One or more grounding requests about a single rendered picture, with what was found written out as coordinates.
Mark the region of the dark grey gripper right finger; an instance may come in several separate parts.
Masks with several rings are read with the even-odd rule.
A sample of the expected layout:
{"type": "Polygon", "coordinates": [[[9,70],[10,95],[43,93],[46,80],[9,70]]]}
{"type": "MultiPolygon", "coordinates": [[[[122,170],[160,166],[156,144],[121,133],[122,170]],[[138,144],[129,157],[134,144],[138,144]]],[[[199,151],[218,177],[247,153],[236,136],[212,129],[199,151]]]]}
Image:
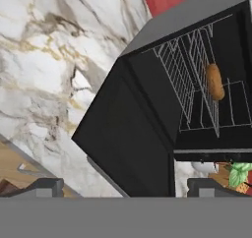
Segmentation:
{"type": "Polygon", "coordinates": [[[245,194],[223,187],[212,178],[189,178],[187,197],[219,198],[245,197],[245,194]]]}

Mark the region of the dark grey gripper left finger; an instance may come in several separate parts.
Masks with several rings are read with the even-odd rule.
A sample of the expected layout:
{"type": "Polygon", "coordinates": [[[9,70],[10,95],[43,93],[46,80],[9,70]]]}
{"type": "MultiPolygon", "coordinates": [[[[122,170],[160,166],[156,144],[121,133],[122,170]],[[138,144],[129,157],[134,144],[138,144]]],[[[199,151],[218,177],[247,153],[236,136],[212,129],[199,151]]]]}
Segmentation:
{"type": "Polygon", "coordinates": [[[62,178],[38,178],[24,189],[6,193],[3,198],[62,198],[62,178]]]}

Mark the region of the white plate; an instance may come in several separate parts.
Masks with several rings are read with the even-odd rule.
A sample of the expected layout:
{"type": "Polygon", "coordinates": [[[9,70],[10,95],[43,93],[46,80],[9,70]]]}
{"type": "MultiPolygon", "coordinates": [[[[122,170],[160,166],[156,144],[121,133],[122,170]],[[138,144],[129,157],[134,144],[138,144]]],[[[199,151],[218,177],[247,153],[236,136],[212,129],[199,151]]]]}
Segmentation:
{"type": "Polygon", "coordinates": [[[193,162],[194,176],[198,178],[207,178],[211,174],[219,172],[219,166],[214,162],[193,162]]]}

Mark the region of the black toaster oven door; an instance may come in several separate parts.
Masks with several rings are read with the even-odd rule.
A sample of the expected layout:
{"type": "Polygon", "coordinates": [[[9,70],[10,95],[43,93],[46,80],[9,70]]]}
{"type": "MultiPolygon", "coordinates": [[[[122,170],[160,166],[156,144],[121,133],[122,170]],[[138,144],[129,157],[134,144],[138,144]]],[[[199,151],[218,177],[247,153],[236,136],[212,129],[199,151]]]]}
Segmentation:
{"type": "Polygon", "coordinates": [[[170,141],[125,58],[118,58],[72,140],[129,197],[173,197],[170,141]]]}

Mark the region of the brown bagel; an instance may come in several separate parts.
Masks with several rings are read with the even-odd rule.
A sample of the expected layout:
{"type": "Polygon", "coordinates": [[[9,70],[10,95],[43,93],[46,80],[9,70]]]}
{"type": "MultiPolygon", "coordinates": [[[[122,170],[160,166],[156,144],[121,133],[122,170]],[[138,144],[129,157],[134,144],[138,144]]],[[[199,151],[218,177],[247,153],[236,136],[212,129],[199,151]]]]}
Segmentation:
{"type": "Polygon", "coordinates": [[[213,100],[222,100],[225,96],[221,71],[216,64],[210,64],[206,69],[208,88],[213,100]]]}

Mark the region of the black toaster oven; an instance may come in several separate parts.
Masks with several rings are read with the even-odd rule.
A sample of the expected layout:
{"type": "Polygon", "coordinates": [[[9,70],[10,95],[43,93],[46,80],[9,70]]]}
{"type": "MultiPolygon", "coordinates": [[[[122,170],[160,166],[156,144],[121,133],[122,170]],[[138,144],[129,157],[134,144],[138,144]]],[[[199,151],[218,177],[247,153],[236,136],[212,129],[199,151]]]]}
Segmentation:
{"type": "Polygon", "coordinates": [[[234,15],[243,40],[248,101],[252,110],[252,0],[185,0],[152,18],[123,54],[179,161],[252,162],[252,128],[180,132],[181,106],[151,49],[186,32],[234,15]]]}

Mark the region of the green leafy pineapple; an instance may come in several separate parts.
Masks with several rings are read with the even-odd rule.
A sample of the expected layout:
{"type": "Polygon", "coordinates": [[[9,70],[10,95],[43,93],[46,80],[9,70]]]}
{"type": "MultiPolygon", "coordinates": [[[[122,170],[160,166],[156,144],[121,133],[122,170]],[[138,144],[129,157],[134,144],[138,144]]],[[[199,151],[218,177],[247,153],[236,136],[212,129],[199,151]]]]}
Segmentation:
{"type": "Polygon", "coordinates": [[[229,167],[228,187],[238,193],[250,195],[250,171],[252,171],[252,163],[232,163],[229,167]]]}

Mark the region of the wooden drawer front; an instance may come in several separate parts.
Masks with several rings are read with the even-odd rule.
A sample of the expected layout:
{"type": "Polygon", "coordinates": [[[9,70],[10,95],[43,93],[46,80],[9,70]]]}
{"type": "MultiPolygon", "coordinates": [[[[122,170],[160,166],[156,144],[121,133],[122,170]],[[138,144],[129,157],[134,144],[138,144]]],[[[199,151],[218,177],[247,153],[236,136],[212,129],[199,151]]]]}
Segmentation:
{"type": "MultiPolygon", "coordinates": [[[[46,170],[43,166],[23,153],[21,150],[6,141],[0,140],[0,180],[6,179],[18,188],[25,188],[39,178],[18,172],[17,167],[21,163],[26,165],[26,169],[34,171],[37,171],[38,169],[46,170]]],[[[51,172],[49,173],[51,174],[50,178],[55,178],[55,175],[51,172]]]]}

